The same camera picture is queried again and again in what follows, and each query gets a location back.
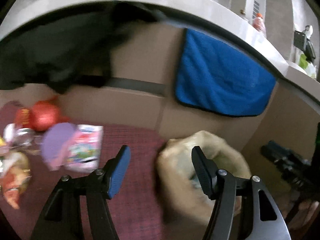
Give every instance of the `green object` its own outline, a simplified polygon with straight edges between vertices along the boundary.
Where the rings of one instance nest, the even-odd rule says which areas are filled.
[[[302,67],[303,69],[306,69],[308,66],[308,61],[306,61],[307,56],[304,54],[301,54],[300,60],[299,60],[299,67]]]

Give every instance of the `food package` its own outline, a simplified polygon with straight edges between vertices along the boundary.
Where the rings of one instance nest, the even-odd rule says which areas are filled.
[[[66,149],[65,167],[78,172],[92,172],[99,166],[103,126],[80,124]]]
[[[32,112],[26,107],[20,108],[16,113],[16,118],[14,119],[15,129],[20,128],[33,128],[31,124]]]
[[[3,160],[3,167],[1,192],[14,209],[19,209],[20,195],[27,189],[31,178],[28,158],[20,152],[9,153]]]

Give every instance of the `blue towel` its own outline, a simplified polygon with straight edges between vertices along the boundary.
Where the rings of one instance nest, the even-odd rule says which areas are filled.
[[[228,116],[256,116],[275,84],[273,75],[246,54],[186,30],[175,86],[180,103]]]

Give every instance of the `purple item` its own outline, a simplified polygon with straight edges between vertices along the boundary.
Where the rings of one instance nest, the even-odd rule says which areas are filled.
[[[76,125],[63,122],[51,127],[43,135],[41,155],[46,163],[52,162],[58,157],[60,150],[75,133]]]

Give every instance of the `white countertop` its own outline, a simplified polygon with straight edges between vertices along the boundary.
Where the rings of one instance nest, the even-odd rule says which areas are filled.
[[[71,5],[107,0],[17,0],[0,25],[0,40],[23,24],[48,12]],[[123,0],[139,1],[174,8],[216,24],[238,36],[262,54],[289,81],[306,90],[320,101],[320,84],[289,67],[276,48],[246,21],[212,0]]]

